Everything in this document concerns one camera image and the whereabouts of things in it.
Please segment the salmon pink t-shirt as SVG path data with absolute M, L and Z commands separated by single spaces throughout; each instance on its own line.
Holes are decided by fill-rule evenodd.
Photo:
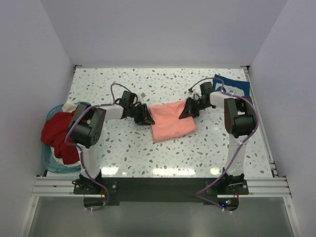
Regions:
M 151 125 L 155 142 L 178 138 L 196 130 L 197 126 L 191 116 L 179 119 L 185 103 L 185 101 L 178 101 L 149 108 L 150 115 L 155 122 Z

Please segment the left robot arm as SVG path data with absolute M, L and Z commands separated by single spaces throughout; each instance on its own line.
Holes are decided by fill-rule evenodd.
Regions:
M 101 191 L 102 181 L 97 178 L 101 174 L 97 155 L 89 149 L 98 143 L 105 122 L 125 118 L 133 118 L 137 125 L 155 124 L 148 106 L 138 100 L 137 94 L 124 91 L 112 104 L 80 102 L 68 125 L 65 144 L 78 151 L 80 174 L 87 178 L 85 188 L 92 194 Z

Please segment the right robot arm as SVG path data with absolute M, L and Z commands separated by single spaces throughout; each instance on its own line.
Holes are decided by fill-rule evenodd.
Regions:
M 229 134 L 229 151 L 220 179 L 214 184 L 220 183 L 221 191 L 231 194 L 244 180 L 243 164 L 246 144 L 259 126 L 257 110 L 250 96 L 226 92 L 222 87 L 215 90 L 211 82 L 201 84 L 200 93 L 195 92 L 191 87 L 189 94 L 190 97 L 186 99 L 179 119 L 197 118 L 201 110 L 210 107 L 224 109 L 224 125 Z

